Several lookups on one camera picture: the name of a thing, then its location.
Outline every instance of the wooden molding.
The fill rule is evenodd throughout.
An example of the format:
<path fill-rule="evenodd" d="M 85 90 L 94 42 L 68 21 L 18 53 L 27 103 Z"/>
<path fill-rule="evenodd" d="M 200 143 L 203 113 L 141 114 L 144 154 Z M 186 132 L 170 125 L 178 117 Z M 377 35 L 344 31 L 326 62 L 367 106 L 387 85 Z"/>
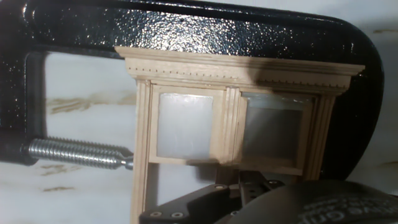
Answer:
<path fill-rule="evenodd" d="M 131 223 L 139 223 L 139 215 L 146 209 L 149 123 L 151 86 L 148 80 L 137 80 L 137 126 L 134 151 L 134 177 L 132 186 Z"/>
<path fill-rule="evenodd" d="M 335 96 L 321 96 L 317 103 L 316 118 L 312 121 L 312 136 L 302 180 L 319 178 L 334 102 Z"/>
<path fill-rule="evenodd" d="M 149 163 L 218 166 L 216 183 L 236 180 L 234 169 L 319 178 L 331 111 L 363 65 L 275 58 L 196 54 L 115 47 L 137 80 L 137 131 L 131 223 L 146 209 Z M 159 93 L 213 96 L 210 158 L 195 161 L 157 157 Z M 303 106 L 297 157 L 243 158 L 247 99 L 242 92 L 311 98 Z"/>
<path fill-rule="evenodd" d="M 115 47 L 133 78 L 236 87 L 291 84 L 342 93 L 363 65 Z"/>

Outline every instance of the window pane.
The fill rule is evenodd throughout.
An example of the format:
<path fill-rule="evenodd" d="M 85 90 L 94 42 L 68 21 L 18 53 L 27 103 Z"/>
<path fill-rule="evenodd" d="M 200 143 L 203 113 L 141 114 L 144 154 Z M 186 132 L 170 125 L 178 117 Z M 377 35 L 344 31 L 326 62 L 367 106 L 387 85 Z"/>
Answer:
<path fill-rule="evenodd" d="M 305 100 L 274 94 L 243 96 L 248 98 L 243 157 L 295 159 Z"/>
<path fill-rule="evenodd" d="M 161 94 L 157 156 L 208 159 L 212 117 L 211 96 Z"/>

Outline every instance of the metal screw thread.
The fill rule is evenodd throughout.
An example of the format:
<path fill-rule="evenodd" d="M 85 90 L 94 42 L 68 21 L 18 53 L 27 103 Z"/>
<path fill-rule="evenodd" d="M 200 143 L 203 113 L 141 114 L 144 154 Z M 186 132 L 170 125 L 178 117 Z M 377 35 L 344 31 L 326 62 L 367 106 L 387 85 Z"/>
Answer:
<path fill-rule="evenodd" d="M 124 166 L 132 170 L 132 156 L 124 157 L 123 147 L 92 144 L 67 139 L 34 139 L 29 145 L 29 155 L 36 159 L 69 162 L 73 164 L 117 169 Z"/>

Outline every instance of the white marble surface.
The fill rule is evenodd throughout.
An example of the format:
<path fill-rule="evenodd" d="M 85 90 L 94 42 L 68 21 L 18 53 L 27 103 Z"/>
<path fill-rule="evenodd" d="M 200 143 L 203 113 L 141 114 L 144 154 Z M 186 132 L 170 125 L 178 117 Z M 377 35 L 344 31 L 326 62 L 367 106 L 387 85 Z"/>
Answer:
<path fill-rule="evenodd" d="M 338 17 L 375 43 L 386 72 L 381 116 L 368 150 L 350 175 L 398 194 L 398 2 L 222 0 L 233 4 Z M 117 144 L 134 150 L 135 82 L 122 60 L 52 54 L 45 64 L 50 136 Z M 0 223 L 128 223 L 132 172 L 39 161 L 32 167 L 0 164 Z M 193 167 L 163 166 L 153 203 L 210 184 Z"/>

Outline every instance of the crown molding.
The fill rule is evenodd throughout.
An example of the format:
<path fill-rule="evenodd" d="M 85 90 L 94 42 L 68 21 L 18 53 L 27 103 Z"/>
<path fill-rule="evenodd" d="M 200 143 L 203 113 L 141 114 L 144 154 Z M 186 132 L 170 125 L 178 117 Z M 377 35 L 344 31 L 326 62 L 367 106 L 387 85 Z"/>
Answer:
<path fill-rule="evenodd" d="M 224 86 L 316 87 L 344 92 L 364 65 L 115 47 L 133 78 Z"/>

